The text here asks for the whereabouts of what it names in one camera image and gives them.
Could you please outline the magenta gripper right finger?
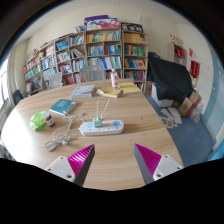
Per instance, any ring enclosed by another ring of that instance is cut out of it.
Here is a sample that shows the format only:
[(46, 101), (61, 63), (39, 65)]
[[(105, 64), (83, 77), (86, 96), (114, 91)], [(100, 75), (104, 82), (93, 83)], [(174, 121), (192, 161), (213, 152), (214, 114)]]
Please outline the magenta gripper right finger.
[(134, 155), (145, 184), (150, 184), (182, 169), (169, 155), (160, 155), (142, 145), (134, 145)]

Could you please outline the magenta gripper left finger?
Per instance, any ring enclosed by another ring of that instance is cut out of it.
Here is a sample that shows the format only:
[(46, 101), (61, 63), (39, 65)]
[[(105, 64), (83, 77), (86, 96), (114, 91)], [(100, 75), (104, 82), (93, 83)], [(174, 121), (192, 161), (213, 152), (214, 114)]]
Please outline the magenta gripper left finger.
[(68, 157), (59, 156), (46, 168), (46, 171), (82, 186), (94, 155), (95, 146), (89, 145)]

